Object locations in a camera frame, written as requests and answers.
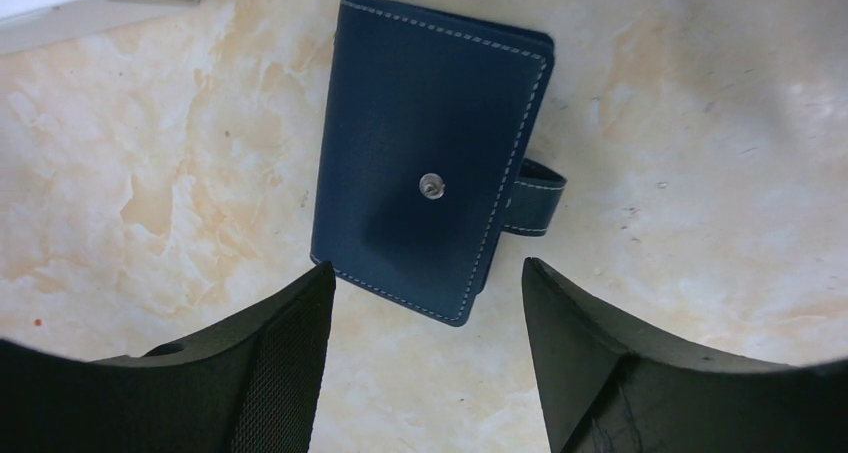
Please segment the blue leather card holder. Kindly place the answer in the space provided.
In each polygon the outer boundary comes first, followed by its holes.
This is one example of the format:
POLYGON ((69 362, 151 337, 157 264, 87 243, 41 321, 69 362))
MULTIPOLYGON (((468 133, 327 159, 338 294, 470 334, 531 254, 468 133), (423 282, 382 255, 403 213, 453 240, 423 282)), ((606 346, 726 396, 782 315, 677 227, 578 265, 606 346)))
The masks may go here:
POLYGON ((554 64, 540 31, 340 0, 311 259, 464 325, 500 236, 544 235, 565 188, 526 155, 554 64))

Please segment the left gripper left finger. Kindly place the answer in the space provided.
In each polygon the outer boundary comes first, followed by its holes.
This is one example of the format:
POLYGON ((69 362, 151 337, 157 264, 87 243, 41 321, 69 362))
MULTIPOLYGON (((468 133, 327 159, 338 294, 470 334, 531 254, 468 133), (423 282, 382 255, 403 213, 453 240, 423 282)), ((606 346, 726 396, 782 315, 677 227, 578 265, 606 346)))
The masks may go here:
POLYGON ((140 357, 1 344, 5 452, 305 452, 335 293, 329 263, 140 357))

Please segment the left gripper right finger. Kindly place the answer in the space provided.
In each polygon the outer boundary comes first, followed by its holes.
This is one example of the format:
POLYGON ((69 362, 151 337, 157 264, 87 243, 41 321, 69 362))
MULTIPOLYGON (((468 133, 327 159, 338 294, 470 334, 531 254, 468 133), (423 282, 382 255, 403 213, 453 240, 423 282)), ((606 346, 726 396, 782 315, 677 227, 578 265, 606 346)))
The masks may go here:
POLYGON ((522 295, 554 452, 843 452, 847 363, 791 366, 685 340, 537 258, 522 295))

